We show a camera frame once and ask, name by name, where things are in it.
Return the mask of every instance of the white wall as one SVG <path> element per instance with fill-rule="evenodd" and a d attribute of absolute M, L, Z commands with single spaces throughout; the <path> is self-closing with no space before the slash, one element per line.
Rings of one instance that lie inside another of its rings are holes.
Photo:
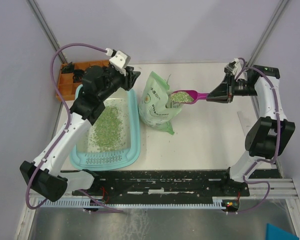
<path fill-rule="evenodd" d="M 52 136 L 59 109 L 49 82 L 52 54 L 26 1 L 0 0 L 0 240 L 13 239 L 25 204 L 20 164 Z"/>
<path fill-rule="evenodd" d="M 291 1 L 257 63 L 280 70 L 283 110 L 296 125 L 280 161 L 285 176 L 293 178 L 300 197 L 300 0 Z"/>
<path fill-rule="evenodd" d="M 120 49 L 132 63 L 249 58 L 279 0 L 36 0 L 59 44 Z M 104 59 L 65 51 L 70 61 Z"/>

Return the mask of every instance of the litter tray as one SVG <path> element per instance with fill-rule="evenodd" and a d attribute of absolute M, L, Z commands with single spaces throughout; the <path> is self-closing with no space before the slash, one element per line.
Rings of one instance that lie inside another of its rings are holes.
<path fill-rule="evenodd" d="M 81 88 L 82 85 L 76 89 L 75 98 L 78 97 Z M 121 142 L 118 144 L 120 147 L 114 151 L 100 152 L 99 146 L 91 142 L 94 131 L 92 126 L 76 143 L 70 154 L 71 164 L 79 170 L 107 171 L 123 168 L 133 164 L 139 157 L 140 124 L 135 91 L 120 88 L 104 101 L 104 105 L 119 109 L 118 117 L 122 121 Z"/>

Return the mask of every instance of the pink scoop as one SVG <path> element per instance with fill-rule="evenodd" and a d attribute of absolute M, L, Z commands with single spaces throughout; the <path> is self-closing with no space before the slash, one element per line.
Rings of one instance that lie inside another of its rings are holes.
<path fill-rule="evenodd" d="M 198 100 L 206 100 L 209 95 L 209 93 L 200 93 L 195 90 L 178 90 L 174 91 L 172 94 L 177 92 L 186 92 L 193 98 L 192 102 L 182 102 L 182 104 L 195 104 Z"/>

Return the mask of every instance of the white tabletop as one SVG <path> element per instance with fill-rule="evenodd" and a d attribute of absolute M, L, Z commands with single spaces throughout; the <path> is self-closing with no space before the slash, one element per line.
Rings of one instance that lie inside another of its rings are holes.
<path fill-rule="evenodd" d="M 211 92 L 223 80 L 226 63 L 174 63 L 133 65 L 141 75 L 133 89 L 138 103 L 151 71 L 168 79 L 172 91 L 196 90 Z M 245 151 L 245 134 L 238 112 L 245 119 L 245 128 L 257 118 L 250 97 L 235 96 L 232 103 L 198 101 L 184 105 L 172 119 L 174 135 L 145 126 L 140 121 L 141 151 L 130 166 L 119 170 L 218 170 L 234 165 Z M 63 107 L 58 130 L 67 120 Z M 263 163 L 260 168 L 271 168 Z M 69 157 L 62 170 L 75 170 Z"/>

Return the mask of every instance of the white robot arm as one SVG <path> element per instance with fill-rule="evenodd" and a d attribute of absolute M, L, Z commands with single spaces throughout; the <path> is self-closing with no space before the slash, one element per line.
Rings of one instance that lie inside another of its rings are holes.
<path fill-rule="evenodd" d="M 52 202 L 60 199 L 65 192 L 91 187 L 95 180 L 93 172 L 60 173 L 61 167 L 79 138 L 105 109 L 104 101 L 119 88 L 129 91 L 140 75 L 133 67 L 127 66 L 128 55 L 109 48 L 106 50 L 106 54 L 112 56 L 110 65 L 90 66 L 84 71 L 82 88 L 70 108 L 70 122 L 64 123 L 64 128 L 33 162 L 24 161 L 20 166 L 22 176 L 31 189 Z"/>
<path fill-rule="evenodd" d="M 278 68 L 254 65 L 247 71 L 247 80 L 235 80 L 233 70 L 237 64 L 238 60 L 235 58 L 225 67 L 223 81 L 206 100 L 231 103 L 234 96 L 257 96 L 260 117 L 246 136 L 245 152 L 238 162 L 228 169 L 224 182 L 225 185 L 240 188 L 240 183 L 243 183 L 245 178 L 248 179 L 262 162 L 272 163 L 271 160 L 265 159 L 275 156 L 278 123 L 280 135 L 277 155 L 283 152 L 296 127 L 294 122 L 287 120 L 281 105 Z"/>

